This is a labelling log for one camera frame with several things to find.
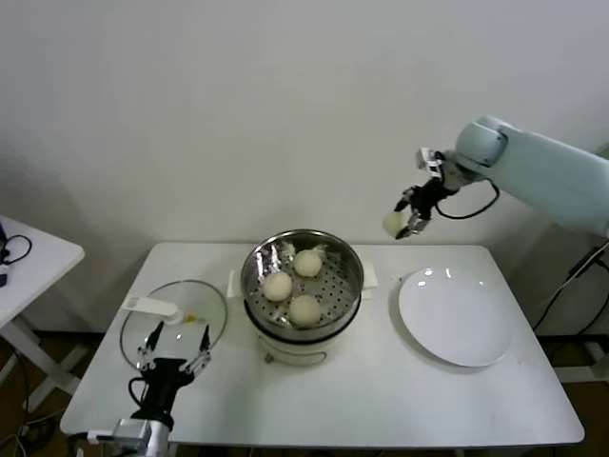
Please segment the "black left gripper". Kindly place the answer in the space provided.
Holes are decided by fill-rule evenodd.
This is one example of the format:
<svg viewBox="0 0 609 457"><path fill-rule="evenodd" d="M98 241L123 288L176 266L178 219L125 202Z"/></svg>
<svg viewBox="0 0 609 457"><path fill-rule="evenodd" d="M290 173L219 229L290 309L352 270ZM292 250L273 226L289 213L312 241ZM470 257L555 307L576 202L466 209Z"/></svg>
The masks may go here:
<svg viewBox="0 0 609 457"><path fill-rule="evenodd" d="M194 374L200 374L211 360L209 325L206 325L198 353L185 369L181 366L186 359L155 358L153 362L164 325L164 321L159 322L137 349L136 369L147 370L143 374L147 389L142 401L142 413L146 418L169 417L178 391L190 385Z"/></svg>

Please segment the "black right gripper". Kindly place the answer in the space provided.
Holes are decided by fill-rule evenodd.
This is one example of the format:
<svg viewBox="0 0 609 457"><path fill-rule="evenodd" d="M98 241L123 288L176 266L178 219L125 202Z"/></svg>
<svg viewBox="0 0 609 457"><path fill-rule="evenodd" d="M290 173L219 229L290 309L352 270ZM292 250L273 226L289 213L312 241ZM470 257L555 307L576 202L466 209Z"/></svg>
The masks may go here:
<svg viewBox="0 0 609 457"><path fill-rule="evenodd" d="M406 189L395 205L393 211L399 212L398 238L407 238L421 233L429 223L432 209L444 200L457 193L456 190L444 186L440 178L433 177L422 186ZM410 214L402 212L410 205Z"/></svg>

